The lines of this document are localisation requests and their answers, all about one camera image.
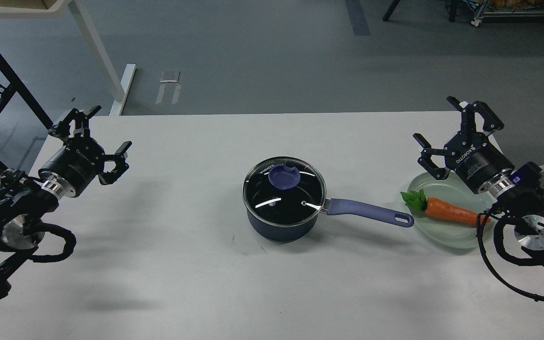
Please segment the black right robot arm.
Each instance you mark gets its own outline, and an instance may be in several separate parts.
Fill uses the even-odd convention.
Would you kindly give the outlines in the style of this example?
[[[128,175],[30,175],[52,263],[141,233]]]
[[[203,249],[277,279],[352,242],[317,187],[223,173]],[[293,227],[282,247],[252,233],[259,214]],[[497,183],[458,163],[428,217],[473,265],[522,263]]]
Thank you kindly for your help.
[[[460,129],[441,149],[433,148],[421,134],[414,134],[422,148],[417,163],[436,180],[445,180],[455,173],[473,194],[487,192],[496,200],[489,209],[475,215],[482,260],[501,284],[534,301],[544,302],[544,296],[516,288],[497,273],[486,256],[483,240],[489,218],[495,217],[496,253],[519,267],[544,267],[542,169],[533,162],[516,169],[491,144],[490,136],[502,130],[504,124],[485,102],[462,102],[451,95],[447,101],[460,111]]]

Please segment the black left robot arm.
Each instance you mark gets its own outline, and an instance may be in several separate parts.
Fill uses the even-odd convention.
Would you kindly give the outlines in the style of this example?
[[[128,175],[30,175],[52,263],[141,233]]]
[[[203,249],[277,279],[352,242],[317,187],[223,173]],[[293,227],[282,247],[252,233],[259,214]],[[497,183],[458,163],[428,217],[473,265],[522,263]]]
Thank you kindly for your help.
[[[32,177],[0,163],[0,300],[11,290],[9,277],[26,261],[55,263],[69,258],[77,244],[70,230],[43,221],[60,200],[80,196],[94,180],[117,181],[128,169],[130,141],[106,153],[91,136],[89,121],[101,106],[72,109],[51,124],[48,134],[62,147]]]

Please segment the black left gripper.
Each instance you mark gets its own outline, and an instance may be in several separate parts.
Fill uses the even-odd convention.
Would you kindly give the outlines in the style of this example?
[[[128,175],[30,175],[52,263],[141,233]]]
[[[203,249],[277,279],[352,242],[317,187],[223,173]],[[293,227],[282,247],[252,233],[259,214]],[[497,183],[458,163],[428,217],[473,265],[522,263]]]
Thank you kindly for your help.
[[[41,180],[55,176],[65,181],[66,196],[80,196],[97,175],[101,185],[112,185],[129,169],[131,141],[123,142],[114,153],[104,153],[95,140],[90,140],[89,120],[101,109],[100,105],[88,110],[73,108],[48,129],[48,135],[58,138],[63,146],[43,164],[38,175]],[[113,162],[114,168],[104,171],[106,162]]]

